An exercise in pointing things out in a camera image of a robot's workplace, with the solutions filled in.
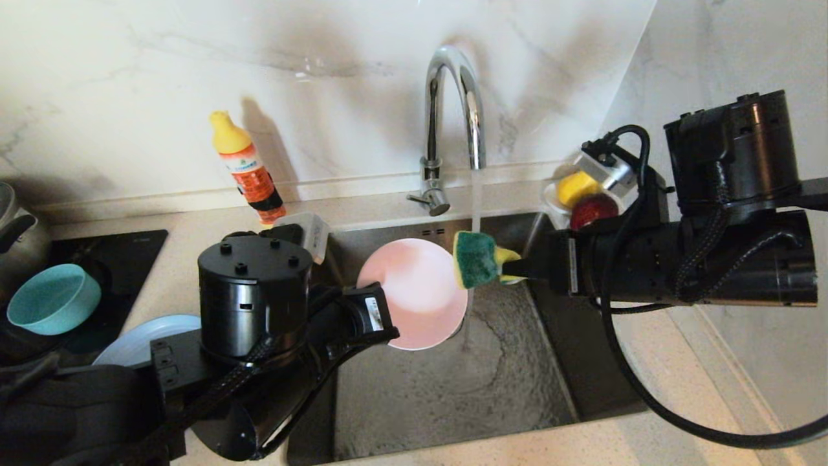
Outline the yellow green sponge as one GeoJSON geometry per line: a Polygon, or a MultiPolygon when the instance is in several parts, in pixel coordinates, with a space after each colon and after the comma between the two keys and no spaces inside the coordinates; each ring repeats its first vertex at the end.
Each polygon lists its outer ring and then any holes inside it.
{"type": "Polygon", "coordinates": [[[505,274],[503,265],[520,259],[513,250],[499,247],[494,237],[479,231],[459,231],[453,237],[453,272],[459,288],[470,290],[499,281],[510,284],[524,277],[505,274]]]}

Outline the pink bowl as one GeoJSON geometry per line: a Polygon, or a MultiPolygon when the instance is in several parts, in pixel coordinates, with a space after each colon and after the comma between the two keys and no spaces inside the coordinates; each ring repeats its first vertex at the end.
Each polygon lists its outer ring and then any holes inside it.
{"type": "Polygon", "coordinates": [[[455,279],[453,256],[423,239],[398,239],[367,258],[356,280],[380,283],[400,336],[390,347],[422,351],[446,342],[463,324],[468,292],[455,279]]]}

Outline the yellow orange detergent bottle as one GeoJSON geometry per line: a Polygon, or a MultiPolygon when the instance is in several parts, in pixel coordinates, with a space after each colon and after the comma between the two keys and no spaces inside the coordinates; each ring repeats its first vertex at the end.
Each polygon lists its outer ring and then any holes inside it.
{"type": "Polygon", "coordinates": [[[247,130],[234,124],[224,110],[212,112],[209,121],[213,148],[234,178],[239,193],[255,210],[258,221],[271,227],[287,211],[252,137],[247,130]]]}

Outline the teal bowl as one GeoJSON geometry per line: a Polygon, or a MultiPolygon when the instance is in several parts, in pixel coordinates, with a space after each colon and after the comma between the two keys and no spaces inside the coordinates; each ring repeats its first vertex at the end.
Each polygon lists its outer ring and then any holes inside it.
{"type": "Polygon", "coordinates": [[[27,280],[9,301],[6,316],[36,335],[62,335],[83,324],[101,297],[100,284],[85,269],[62,263],[27,280]]]}

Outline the stainless steel sink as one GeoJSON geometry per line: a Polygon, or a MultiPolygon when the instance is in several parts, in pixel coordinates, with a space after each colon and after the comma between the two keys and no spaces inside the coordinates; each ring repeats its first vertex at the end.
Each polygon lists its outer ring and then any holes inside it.
{"type": "Polygon", "coordinates": [[[343,364],[286,459],[319,466],[644,410],[587,299],[543,282],[488,284],[437,347],[374,347],[343,364]]]}

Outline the small white dish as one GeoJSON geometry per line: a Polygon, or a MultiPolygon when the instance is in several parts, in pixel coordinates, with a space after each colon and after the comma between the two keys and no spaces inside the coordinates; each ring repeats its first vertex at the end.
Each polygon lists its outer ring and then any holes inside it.
{"type": "Polygon", "coordinates": [[[556,182],[549,183],[542,189],[541,200],[544,202],[548,212],[562,216],[569,216],[571,214],[571,209],[559,200],[556,182]]]}

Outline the dark red apple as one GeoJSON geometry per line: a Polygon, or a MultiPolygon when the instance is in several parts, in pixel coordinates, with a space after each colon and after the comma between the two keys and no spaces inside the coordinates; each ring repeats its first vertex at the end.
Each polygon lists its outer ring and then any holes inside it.
{"type": "Polygon", "coordinates": [[[571,210],[569,228],[577,231],[595,221],[619,215],[618,204],[607,194],[592,194],[580,198],[571,210]]]}

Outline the yellow pear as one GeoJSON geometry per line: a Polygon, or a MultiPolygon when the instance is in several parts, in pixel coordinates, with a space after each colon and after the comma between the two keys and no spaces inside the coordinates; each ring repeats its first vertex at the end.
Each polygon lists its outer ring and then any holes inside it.
{"type": "Polygon", "coordinates": [[[581,198],[600,192],[603,192],[603,186],[585,171],[577,171],[562,178],[556,187],[557,201],[568,209],[574,208],[581,198]]]}

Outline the chrome gooseneck faucet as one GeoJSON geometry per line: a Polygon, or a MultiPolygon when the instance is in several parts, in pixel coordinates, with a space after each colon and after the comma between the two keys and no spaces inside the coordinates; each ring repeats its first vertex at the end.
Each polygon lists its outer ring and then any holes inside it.
{"type": "Polygon", "coordinates": [[[434,52],[426,71],[426,138],[425,153],[420,159],[420,192],[406,197],[412,203],[420,204],[429,216],[442,216],[452,207],[444,192],[442,159],[438,154],[446,72],[459,93],[470,170],[481,171],[487,167],[485,112],[478,78],[461,48],[443,45],[434,52]]]}

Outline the blue-grey plate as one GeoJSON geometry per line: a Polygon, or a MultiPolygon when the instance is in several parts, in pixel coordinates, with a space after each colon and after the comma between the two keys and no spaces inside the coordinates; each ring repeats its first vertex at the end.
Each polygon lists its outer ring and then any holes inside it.
{"type": "Polygon", "coordinates": [[[196,315],[166,315],[143,322],[122,334],[108,345],[92,363],[93,366],[115,365],[129,368],[149,362],[150,343],[201,328],[201,318],[196,315]]]}

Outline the black induction cooktop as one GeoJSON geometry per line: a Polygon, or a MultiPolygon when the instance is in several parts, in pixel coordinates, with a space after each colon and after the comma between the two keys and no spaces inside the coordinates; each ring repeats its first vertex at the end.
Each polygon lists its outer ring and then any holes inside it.
{"type": "Polygon", "coordinates": [[[8,301],[0,301],[0,368],[32,362],[51,351],[59,352],[65,368],[92,364],[120,335],[166,238],[167,230],[150,230],[53,241],[47,266],[83,267],[100,284],[100,303],[72,331],[42,336],[11,324],[8,301]]]}

